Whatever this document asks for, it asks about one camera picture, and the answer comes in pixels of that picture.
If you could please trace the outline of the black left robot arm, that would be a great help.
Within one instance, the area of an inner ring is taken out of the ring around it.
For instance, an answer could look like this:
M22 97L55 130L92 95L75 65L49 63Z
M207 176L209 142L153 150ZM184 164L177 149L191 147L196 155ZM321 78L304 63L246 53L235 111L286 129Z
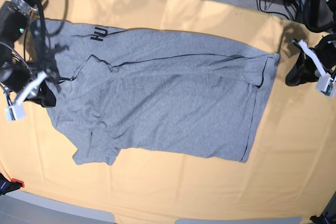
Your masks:
M309 49L316 55L319 63L313 62L299 46L299 41L293 39L293 44L299 48L299 57L285 78L287 86L294 87L309 82L317 82L323 71L335 81L335 0L304 0L302 7L302 23L313 33L328 32L318 44Z

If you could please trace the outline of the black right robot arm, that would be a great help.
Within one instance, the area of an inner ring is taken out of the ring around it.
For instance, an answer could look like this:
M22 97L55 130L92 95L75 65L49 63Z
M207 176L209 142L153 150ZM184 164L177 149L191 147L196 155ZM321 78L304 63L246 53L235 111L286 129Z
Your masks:
M32 13L39 16L37 59L28 63L14 43L26 37ZM1 88L6 96L52 108L56 98L47 82L57 80L56 63L46 47L47 29L42 0L8 0L1 6Z

